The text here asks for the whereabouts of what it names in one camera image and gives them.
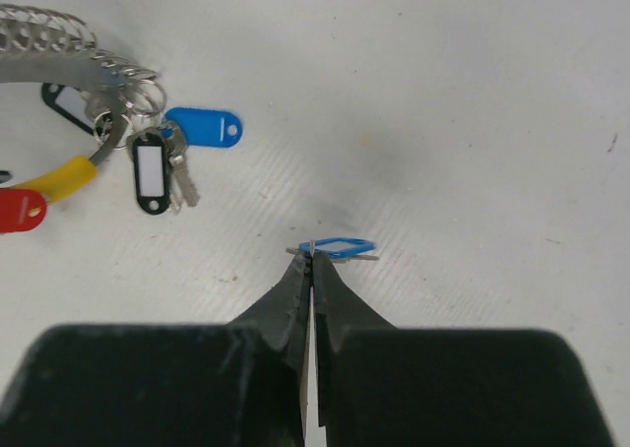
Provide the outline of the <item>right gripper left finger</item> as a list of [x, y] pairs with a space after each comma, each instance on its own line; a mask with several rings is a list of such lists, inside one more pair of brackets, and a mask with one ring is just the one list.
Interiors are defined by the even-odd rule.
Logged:
[[226, 324], [64, 324], [1, 402], [5, 446], [301, 446], [311, 260]]

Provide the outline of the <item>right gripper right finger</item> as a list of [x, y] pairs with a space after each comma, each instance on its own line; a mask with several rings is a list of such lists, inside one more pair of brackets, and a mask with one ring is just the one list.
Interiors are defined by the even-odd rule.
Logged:
[[539, 329], [398, 328], [312, 259], [318, 417], [332, 446], [609, 446], [580, 359]]

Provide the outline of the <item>key with blue tag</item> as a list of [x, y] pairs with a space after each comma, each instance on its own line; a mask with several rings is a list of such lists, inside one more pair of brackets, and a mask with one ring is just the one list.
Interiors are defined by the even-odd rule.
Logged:
[[331, 237], [319, 240], [309, 240], [299, 243], [296, 247], [288, 247], [285, 251], [291, 255], [299, 253], [323, 253], [329, 256], [333, 262], [342, 263], [352, 260], [378, 261], [374, 254], [377, 245], [375, 242], [353, 237]]

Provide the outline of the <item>key with black tag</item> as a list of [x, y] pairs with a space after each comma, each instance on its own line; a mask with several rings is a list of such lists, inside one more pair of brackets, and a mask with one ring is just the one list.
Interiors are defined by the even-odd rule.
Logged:
[[178, 213], [182, 204], [198, 205], [200, 195], [189, 173], [187, 147], [183, 130], [171, 120], [135, 132], [126, 139], [134, 170], [136, 201], [146, 214]]

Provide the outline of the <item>large keyring with yellow grip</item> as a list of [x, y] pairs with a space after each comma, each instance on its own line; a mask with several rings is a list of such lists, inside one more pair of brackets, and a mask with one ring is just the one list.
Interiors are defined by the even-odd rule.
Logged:
[[166, 106], [158, 73], [99, 48], [80, 18], [51, 9], [1, 7], [1, 80], [37, 83], [42, 102], [92, 136], [96, 150], [28, 181], [1, 189], [1, 231], [35, 229], [50, 205], [93, 181], [126, 139], [167, 120], [183, 130], [188, 147], [228, 149], [242, 138], [241, 119], [227, 110]]

